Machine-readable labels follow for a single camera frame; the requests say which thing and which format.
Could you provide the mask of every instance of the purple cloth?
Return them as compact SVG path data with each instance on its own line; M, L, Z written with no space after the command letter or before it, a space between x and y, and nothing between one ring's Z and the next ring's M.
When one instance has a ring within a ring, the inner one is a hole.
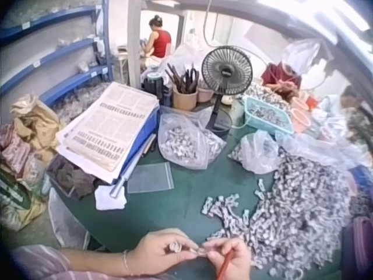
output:
M97 272L72 271L69 260L59 251L43 245L19 247L12 257L30 279L42 280L119 280ZM156 278L136 278L157 280Z

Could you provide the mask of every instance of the fan grille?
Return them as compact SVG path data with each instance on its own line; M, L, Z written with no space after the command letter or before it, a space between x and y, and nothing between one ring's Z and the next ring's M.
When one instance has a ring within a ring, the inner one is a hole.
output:
M202 76L207 86L218 94L237 95L247 90L252 81L248 56L236 47L217 47L205 56Z

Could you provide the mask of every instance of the finger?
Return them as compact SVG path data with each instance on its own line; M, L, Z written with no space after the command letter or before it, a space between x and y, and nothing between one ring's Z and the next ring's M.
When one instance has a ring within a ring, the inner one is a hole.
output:
M216 239L211 239L207 242L204 242L202 244L203 247L220 247L222 246L225 242L227 242L229 239L228 238L216 238Z
M177 242L182 246L185 246L187 248L191 248L194 250L198 249L198 245L194 243L192 240L190 240L187 237L180 236L178 234L163 234L159 236L160 240L164 243L164 246L168 246L173 242Z
M208 252L207 258L210 262L216 267L216 270L220 270L221 266L224 263L224 257L219 254L217 251Z
M193 254L192 252L181 251L179 253L167 254L162 258L162 260L167 263L167 265L172 267L173 265L182 263L183 261L194 260L196 257L197 255Z
M176 228L172 228L172 229L163 229L163 230L158 230L157 232L155 232L157 234L176 234L176 235L181 235L181 236L184 236L186 238L189 238L184 232L182 232L181 230L179 229L176 229Z
M248 247L245 243L239 238L233 238L223 244L221 248L221 253L226 255L229 251L234 250L238 256L243 256L249 254Z

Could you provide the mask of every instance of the brown paper bag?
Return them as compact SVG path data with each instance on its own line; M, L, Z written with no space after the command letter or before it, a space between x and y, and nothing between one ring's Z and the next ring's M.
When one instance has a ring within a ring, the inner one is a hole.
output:
M15 131L30 143L47 165L55 155L56 133L64 125L47 105L33 94L27 94L10 107L14 116Z

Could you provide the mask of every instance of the stack of papers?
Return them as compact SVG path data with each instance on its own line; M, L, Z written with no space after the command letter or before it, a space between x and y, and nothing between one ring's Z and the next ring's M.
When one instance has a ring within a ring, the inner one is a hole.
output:
M105 182L119 177L157 97L113 82L88 110L57 134L57 152Z

